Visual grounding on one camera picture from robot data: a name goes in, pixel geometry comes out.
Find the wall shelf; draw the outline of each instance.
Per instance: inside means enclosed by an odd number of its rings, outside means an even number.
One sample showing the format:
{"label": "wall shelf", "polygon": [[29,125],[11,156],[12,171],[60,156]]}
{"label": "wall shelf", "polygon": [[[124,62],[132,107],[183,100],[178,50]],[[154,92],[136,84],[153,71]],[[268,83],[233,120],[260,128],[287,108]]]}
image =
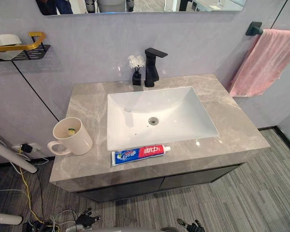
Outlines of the wall shelf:
{"label": "wall shelf", "polygon": [[50,45],[43,44],[46,35],[43,32],[29,32],[33,43],[27,45],[14,45],[14,46],[0,46],[0,52],[6,51],[22,51],[13,59],[0,59],[2,61],[21,61],[21,60],[35,60],[42,59],[48,51]]}

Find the mug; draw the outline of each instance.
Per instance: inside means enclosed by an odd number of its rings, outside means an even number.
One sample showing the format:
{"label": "mug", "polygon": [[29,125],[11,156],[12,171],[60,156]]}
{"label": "mug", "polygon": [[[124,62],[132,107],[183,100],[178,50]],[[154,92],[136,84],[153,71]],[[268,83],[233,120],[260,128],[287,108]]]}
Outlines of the mug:
{"label": "mug", "polygon": [[[75,134],[70,135],[69,129],[74,129]],[[70,153],[82,155],[92,147],[92,139],[89,136],[81,120],[76,117],[67,117],[58,122],[53,129],[53,136],[57,139],[47,144],[48,149],[55,155],[63,156]],[[64,145],[64,151],[54,151],[54,145]]]}

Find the gray striped floor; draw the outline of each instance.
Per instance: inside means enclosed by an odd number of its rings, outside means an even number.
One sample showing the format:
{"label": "gray striped floor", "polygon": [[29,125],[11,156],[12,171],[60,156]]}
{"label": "gray striped floor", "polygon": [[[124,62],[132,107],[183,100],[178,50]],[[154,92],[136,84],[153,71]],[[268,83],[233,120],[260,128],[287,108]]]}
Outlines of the gray striped floor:
{"label": "gray striped floor", "polygon": [[[95,227],[175,226],[177,218],[197,218],[206,232],[290,232],[290,150],[273,130],[262,131],[271,148],[211,184],[148,194],[117,202],[96,204],[48,183],[52,162],[41,166],[44,214],[49,218],[71,206],[78,213],[92,207],[102,220]],[[34,211],[42,217],[36,174],[25,174]],[[25,190],[11,167],[0,168],[0,189]],[[0,212],[30,216],[21,193],[0,192]],[[66,213],[59,221],[72,219]],[[61,227],[65,231],[67,224]],[[21,231],[21,226],[0,225],[0,232]]]}

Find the dark cabinet door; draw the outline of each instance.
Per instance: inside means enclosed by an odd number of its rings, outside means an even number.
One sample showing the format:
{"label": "dark cabinet door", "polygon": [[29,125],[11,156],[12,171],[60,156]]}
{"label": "dark cabinet door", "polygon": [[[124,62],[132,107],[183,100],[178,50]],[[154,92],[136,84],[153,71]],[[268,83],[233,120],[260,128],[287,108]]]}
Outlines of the dark cabinet door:
{"label": "dark cabinet door", "polygon": [[93,189],[85,192],[79,192],[78,194],[100,203],[150,192],[157,192],[162,181],[163,178],[157,178],[140,182],[127,183],[123,185]]}
{"label": "dark cabinet door", "polygon": [[178,174],[174,176],[165,177],[159,190],[174,189],[190,185],[198,185],[209,183],[213,180],[223,176],[229,171],[237,168],[239,165],[210,169],[205,171],[197,171],[193,173]]}

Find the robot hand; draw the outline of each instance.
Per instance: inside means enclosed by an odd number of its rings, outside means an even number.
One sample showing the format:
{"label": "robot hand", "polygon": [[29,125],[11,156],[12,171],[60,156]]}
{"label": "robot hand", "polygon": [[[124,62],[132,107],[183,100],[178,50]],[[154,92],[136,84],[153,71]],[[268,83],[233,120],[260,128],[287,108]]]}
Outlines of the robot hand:
{"label": "robot hand", "polygon": [[178,218],[177,223],[179,225],[185,227],[188,232],[205,232],[204,227],[200,224],[200,222],[198,220],[195,220],[195,223],[197,223],[197,224],[193,223],[192,225],[189,225],[185,221],[183,221],[182,219]]}
{"label": "robot hand", "polygon": [[134,0],[126,0],[127,11],[132,12],[134,8]]}
{"label": "robot hand", "polygon": [[88,227],[101,219],[101,216],[91,217],[90,215],[91,215],[91,208],[88,208],[77,218],[76,224],[83,225],[84,227]]}
{"label": "robot hand", "polygon": [[94,0],[85,0],[85,4],[86,4],[86,9],[87,9],[88,13],[95,13],[96,12]]}

